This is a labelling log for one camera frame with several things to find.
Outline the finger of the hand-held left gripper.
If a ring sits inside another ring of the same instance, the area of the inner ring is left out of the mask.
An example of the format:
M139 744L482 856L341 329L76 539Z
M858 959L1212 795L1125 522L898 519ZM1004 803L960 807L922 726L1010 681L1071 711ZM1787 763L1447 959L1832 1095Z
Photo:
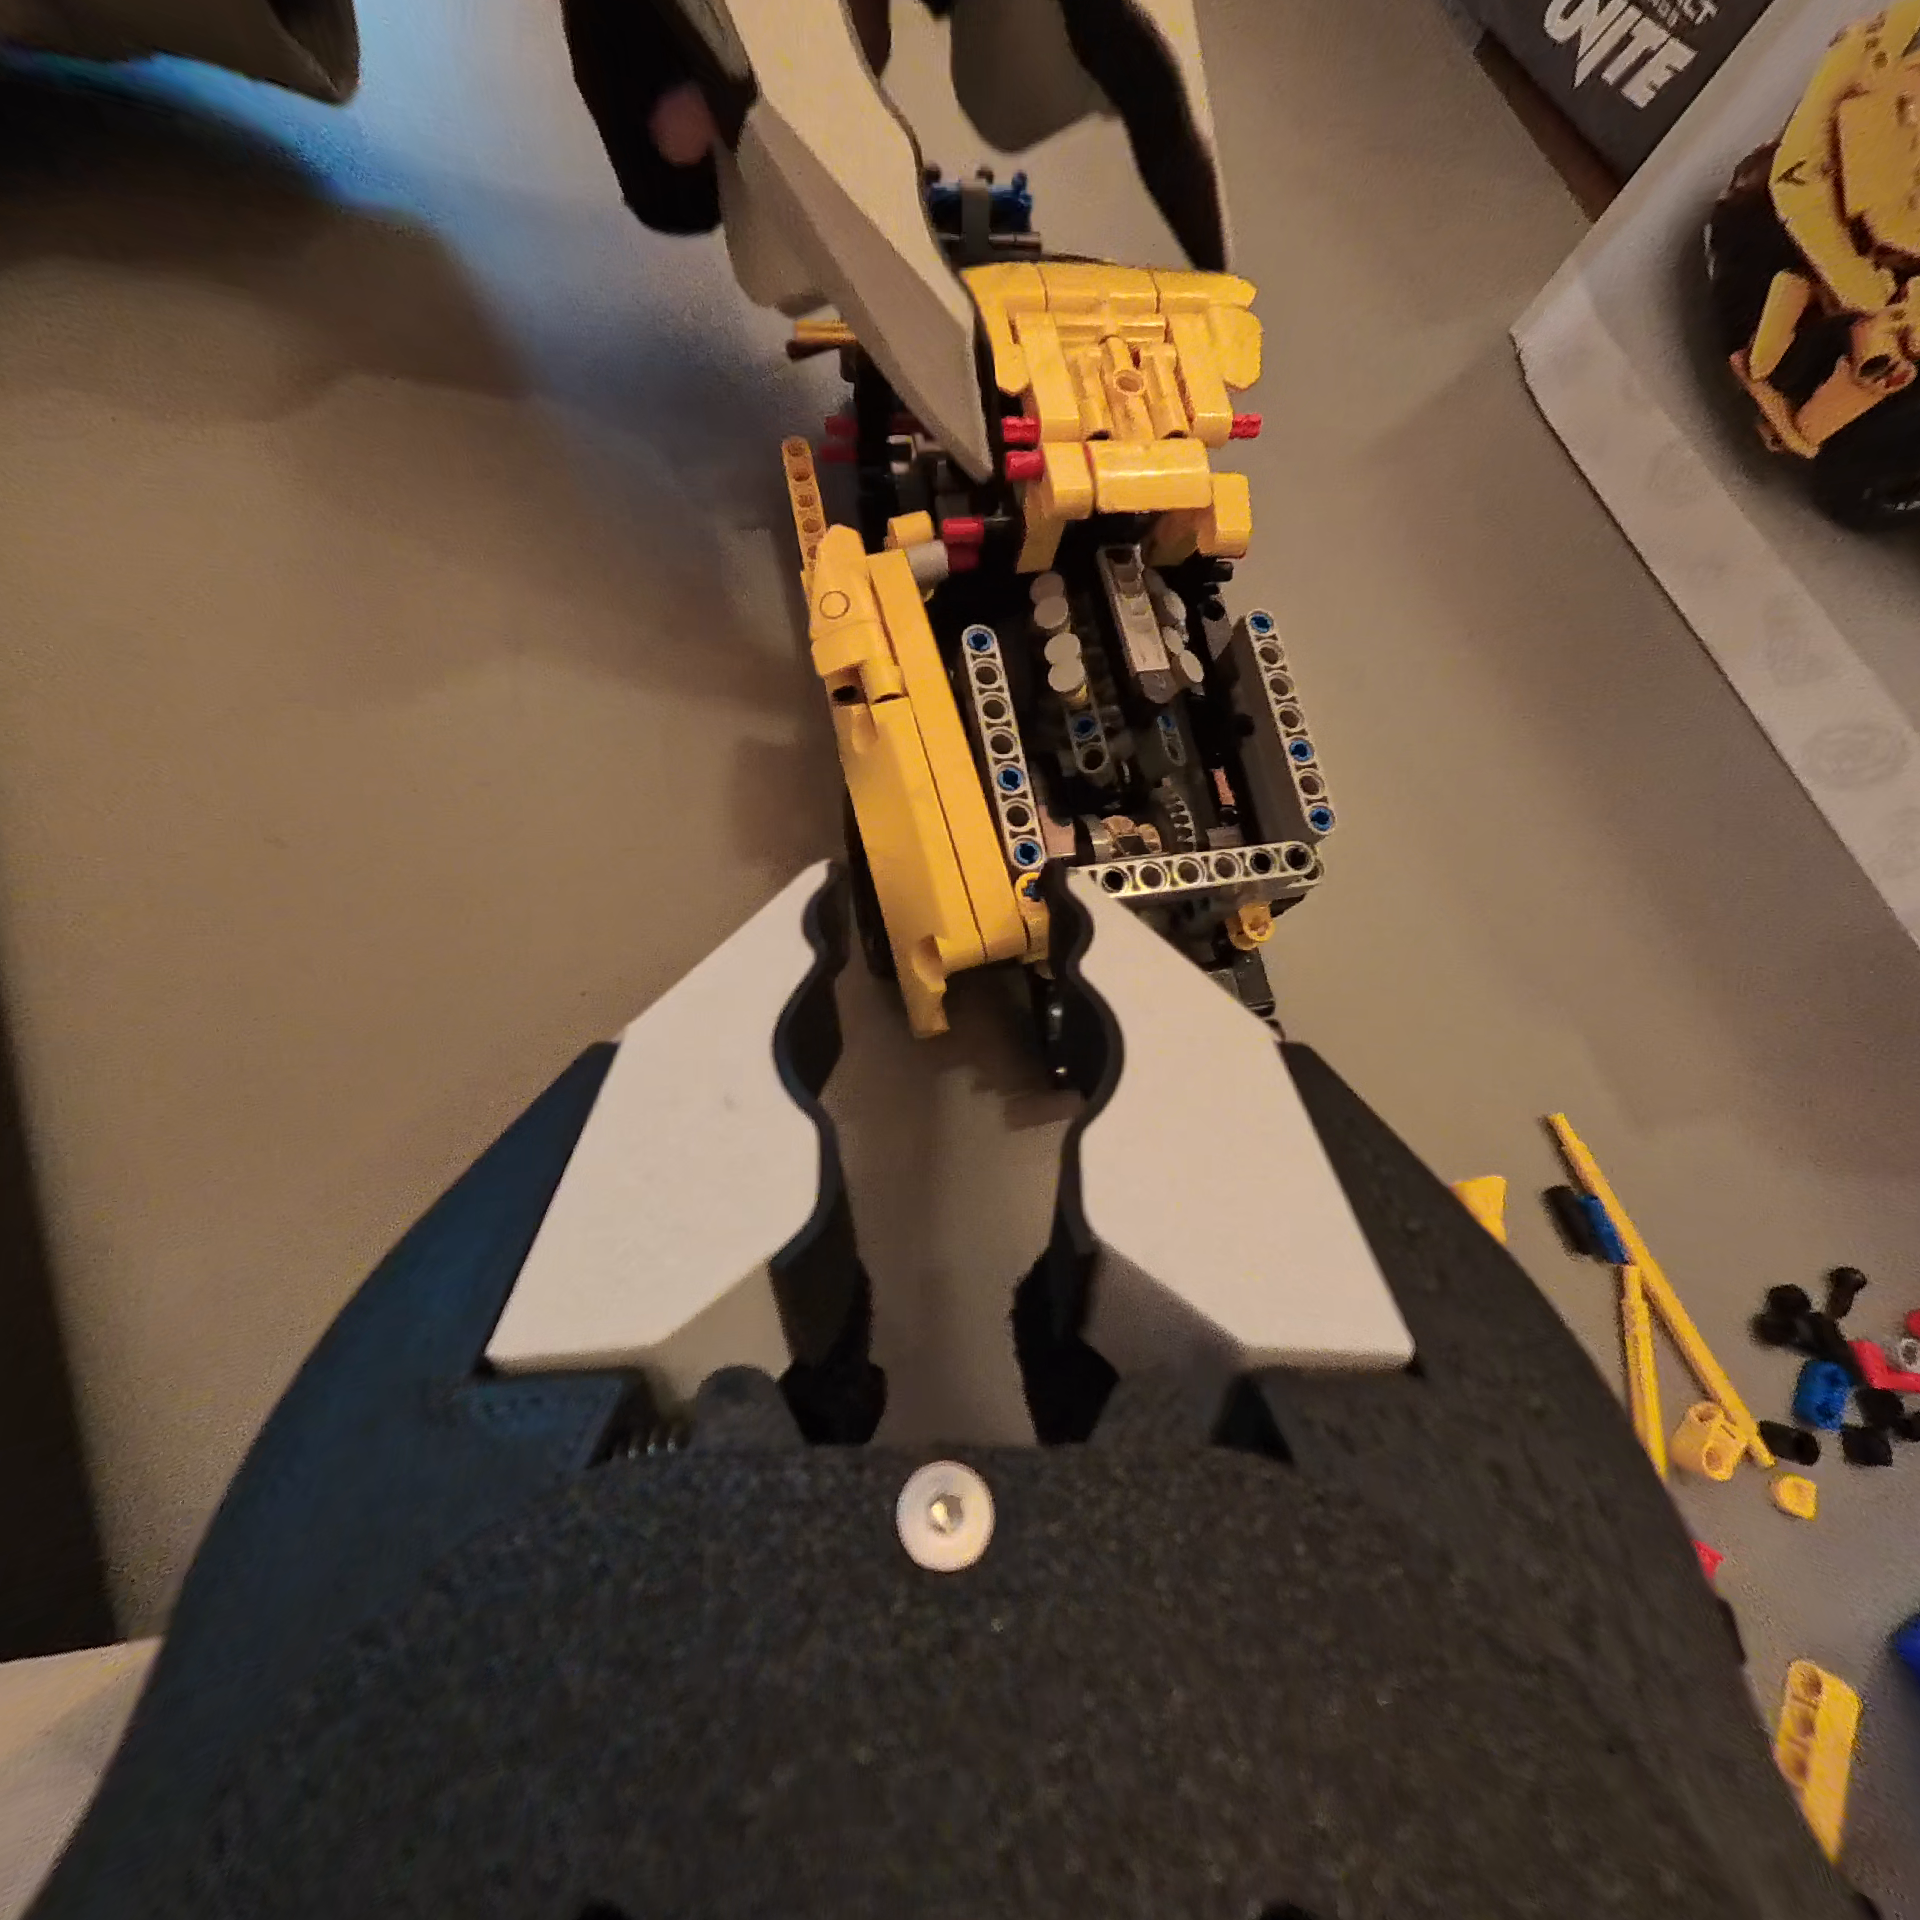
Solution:
M932 439L984 482L995 463L976 310L922 201L922 153L869 64L849 6L723 6L752 81L735 147L735 209L784 264L752 297L816 297L852 327Z
M1192 2L948 2L952 84L999 153L1108 118L1187 262L1232 266L1210 81Z

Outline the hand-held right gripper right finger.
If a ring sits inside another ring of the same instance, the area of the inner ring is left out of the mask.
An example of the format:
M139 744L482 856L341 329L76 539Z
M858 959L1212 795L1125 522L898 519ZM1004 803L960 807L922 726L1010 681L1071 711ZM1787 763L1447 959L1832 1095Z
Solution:
M1125 1376L1399 1371L1415 1343L1273 1028L1098 886L1045 888L1067 1080L1021 1280L1035 1435L1091 1435Z

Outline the toy car set box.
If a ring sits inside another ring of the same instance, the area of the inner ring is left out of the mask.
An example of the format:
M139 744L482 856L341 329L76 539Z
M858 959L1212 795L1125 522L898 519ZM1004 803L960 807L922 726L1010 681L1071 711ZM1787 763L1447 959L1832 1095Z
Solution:
M1467 2L1464 9L1626 180L1769 2Z

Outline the toy car instruction booklet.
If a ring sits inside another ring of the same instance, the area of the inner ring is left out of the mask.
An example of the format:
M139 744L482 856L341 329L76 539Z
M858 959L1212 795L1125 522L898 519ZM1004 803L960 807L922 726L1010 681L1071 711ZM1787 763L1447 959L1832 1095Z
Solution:
M1914 938L1917 6L1769 6L1511 338L1572 465Z

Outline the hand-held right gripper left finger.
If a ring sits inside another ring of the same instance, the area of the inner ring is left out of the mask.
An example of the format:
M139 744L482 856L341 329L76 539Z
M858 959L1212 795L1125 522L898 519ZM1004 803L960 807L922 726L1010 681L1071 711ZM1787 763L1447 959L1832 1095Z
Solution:
M807 866L612 1042L487 1362L637 1374L659 1411L772 1376L804 1435L874 1435L874 1286L823 1088L849 873Z

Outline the grey desk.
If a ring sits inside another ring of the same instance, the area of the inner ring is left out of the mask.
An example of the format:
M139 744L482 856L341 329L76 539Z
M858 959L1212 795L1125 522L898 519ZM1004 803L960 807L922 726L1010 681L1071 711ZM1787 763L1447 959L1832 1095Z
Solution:
M4 70L4 964L125 1634L244 1715L106 1915L1859 1915L1771 1766L1867 1694L1850 1865L1916 1915L1916 1460L1669 1496L1529 1187L1571 1110L1712 1344L1914 1297L1916 952L1521 384L1588 222L1432 6L1204 6L1269 409L1266 604L1349 810L1279 943L1399 1286L1276 1438L1123 1369L1034 1448L1005 1326L1071 1095L1017 983L917 1044L839 980L828 1105L893 1390L807 1448L557 1456L427 1340L505 1265L596 1042L837 830L784 369L635 231L539 6L367 6L330 118Z

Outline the pile of small toy pieces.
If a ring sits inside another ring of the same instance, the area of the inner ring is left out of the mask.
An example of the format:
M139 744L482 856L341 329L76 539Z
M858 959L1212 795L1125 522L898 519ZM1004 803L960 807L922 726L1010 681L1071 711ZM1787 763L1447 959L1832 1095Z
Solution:
M1752 1412L1787 1423L1800 1364L1752 1334L1768 1288L1820 1300L1832 1266L1859 1266L1867 1289L1847 1326L1864 1336L1916 1303L1914 1192L1897 1192L1891 1214L1859 1217L1847 1206L1864 1187L1823 1187L1738 1136L1687 1127L1635 1142L1621 1120L1585 1112L1576 1130ZM1841 1865L1883 1915L1917 1915L1916 1678L1893 1647L1917 1602L1917 1467L1916 1446L1893 1441L1891 1452L1891 1466L1861 1467L1825 1435L1803 1471L1817 1487L1813 1521L1786 1516L1769 1492L1787 1467L1744 1463L1729 1482L1671 1471L1669 1492L1722 1558L1714 1588L1739 1625L1768 1726L1792 1660L1861 1694Z

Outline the yellow toy car chassis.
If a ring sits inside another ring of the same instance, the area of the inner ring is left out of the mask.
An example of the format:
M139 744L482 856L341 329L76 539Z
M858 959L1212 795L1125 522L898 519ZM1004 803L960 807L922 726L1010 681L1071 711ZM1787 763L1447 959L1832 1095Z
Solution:
M845 783L856 929L920 1039L956 976L1017 968L1072 1080L1045 876L1077 868L1273 1025L1273 929L1324 878L1328 772L1279 623L1232 614L1253 539L1225 465L1263 418L1258 288L1045 251L1021 175L924 175L984 327L975 480L852 329L849 403L781 446L815 675Z

